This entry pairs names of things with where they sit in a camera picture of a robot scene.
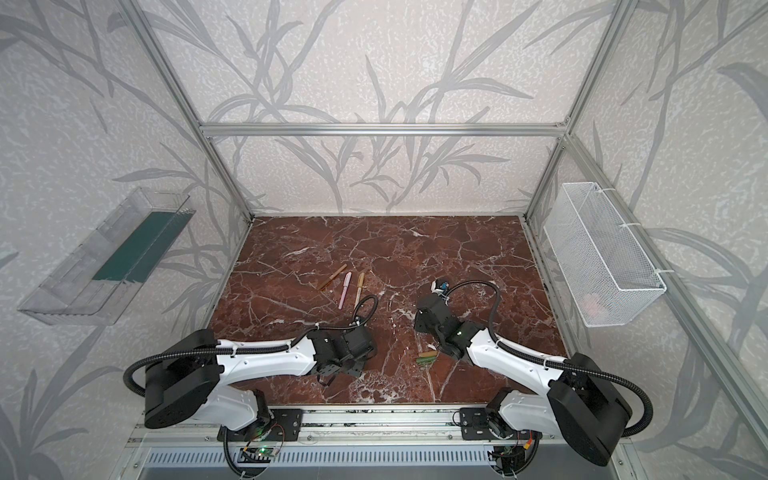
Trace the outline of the pink pen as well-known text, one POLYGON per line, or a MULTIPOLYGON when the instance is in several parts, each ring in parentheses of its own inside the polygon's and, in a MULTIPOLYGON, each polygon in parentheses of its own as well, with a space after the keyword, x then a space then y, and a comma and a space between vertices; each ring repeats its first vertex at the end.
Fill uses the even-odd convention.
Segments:
POLYGON ((351 283, 351 278, 352 278, 352 272, 351 271, 346 272, 345 275, 344 275, 344 279, 343 279, 343 283, 342 283, 342 290, 341 290, 340 299, 339 299, 339 302, 338 302, 338 309, 339 310, 342 310, 344 308, 345 300, 346 300, 346 297, 348 295, 349 286, 350 286, 350 283, 351 283))

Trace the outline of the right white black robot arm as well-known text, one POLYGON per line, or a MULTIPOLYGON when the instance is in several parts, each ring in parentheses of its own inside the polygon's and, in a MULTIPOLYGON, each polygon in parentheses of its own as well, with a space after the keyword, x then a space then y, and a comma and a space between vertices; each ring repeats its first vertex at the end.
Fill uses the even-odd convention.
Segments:
POLYGON ((650 397, 634 383, 601 370, 588 356, 550 356, 459 319, 447 299, 432 293, 418 301, 414 328, 431 334, 439 350, 524 386, 502 389, 487 404, 491 431, 501 439, 518 432, 553 434, 589 462, 605 466, 623 438, 653 419, 650 397))

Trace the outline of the tan pen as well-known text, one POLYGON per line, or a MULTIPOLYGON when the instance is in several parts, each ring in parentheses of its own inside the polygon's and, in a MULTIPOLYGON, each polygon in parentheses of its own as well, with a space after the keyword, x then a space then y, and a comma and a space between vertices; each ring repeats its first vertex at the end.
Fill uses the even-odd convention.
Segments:
POLYGON ((363 286, 364 286, 365 272, 360 272, 357 279, 356 295, 353 303, 354 307, 357 307, 361 301, 363 286))

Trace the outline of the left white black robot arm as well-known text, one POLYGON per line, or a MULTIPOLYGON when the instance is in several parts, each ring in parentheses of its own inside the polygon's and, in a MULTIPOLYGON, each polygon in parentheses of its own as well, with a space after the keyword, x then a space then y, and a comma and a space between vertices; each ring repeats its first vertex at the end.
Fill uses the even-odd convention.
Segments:
POLYGON ((358 377, 375 356, 364 325, 315 327, 295 338, 240 342, 201 329, 166 351, 138 360, 123 374, 125 386, 144 398, 144 425, 170 427, 189 419, 241 431, 270 421, 261 393, 239 382, 274 376, 358 377))

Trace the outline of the brown pen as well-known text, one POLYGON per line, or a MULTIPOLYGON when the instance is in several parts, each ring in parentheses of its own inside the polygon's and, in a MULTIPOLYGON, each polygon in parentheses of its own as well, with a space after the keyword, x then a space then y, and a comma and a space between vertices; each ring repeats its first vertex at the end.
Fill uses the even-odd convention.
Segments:
POLYGON ((323 281, 318 287, 318 291, 323 291, 328 285, 330 285, 339 275, 346 271, 348 264, 342 264, 335 272, 333 272, 325 281, 323 281))

